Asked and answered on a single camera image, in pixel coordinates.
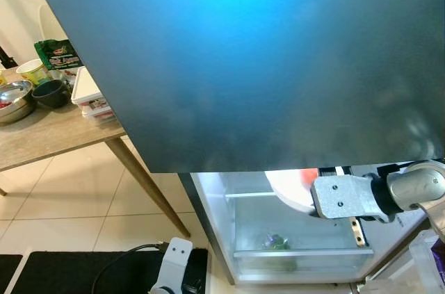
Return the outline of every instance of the metal bracket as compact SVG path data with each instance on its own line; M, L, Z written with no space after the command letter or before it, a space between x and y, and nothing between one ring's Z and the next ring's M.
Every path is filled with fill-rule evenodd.
M350 226L353 230L355 242L357 243L358 247L364 247L366 245L366 241L364 238L362 226L359 222L359 220L355 216L351 216L349 218Z
M328 219L372 216L391 222L375 201L371 178L344 176L319 177L311 187L318 214Z

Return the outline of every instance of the red food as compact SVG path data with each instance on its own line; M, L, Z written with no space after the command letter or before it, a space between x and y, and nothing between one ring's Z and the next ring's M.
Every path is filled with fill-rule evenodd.
M313 182L318 177L318 169L301 169L301 182L307 188L311 188Z
M10 104L12 104L11 101L0 101L0 108L5 108Z

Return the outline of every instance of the tile floor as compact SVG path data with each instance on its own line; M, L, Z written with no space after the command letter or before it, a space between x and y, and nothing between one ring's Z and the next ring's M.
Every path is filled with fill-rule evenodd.
M128 137L124 141L140 159ZM153 177L190 230L194 245L209 247L178 176ZM0 197L0 254L123 251L179 236L104 143L0 172L0 186L8 192ZM343 294L350 290L331 285L234 288L212 258L210 293Z

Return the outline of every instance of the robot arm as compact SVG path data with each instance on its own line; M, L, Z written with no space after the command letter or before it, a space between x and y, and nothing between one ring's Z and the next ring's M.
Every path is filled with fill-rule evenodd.
M319 177L311 187L322 218L362 217L391 222L395 214L422 208L445 242L445 164L422 161L404 173Z

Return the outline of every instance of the paper cup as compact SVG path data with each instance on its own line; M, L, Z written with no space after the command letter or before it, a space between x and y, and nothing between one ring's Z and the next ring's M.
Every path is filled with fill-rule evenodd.
M0 70L0 85L7 84L5 76L3 75L3 70Z
M52 80L51 74L48 69L43 65L40 59L35 59L20 65L17 68L17 73L20 74L25 80L29 80L34 85L40 85L47 81Z

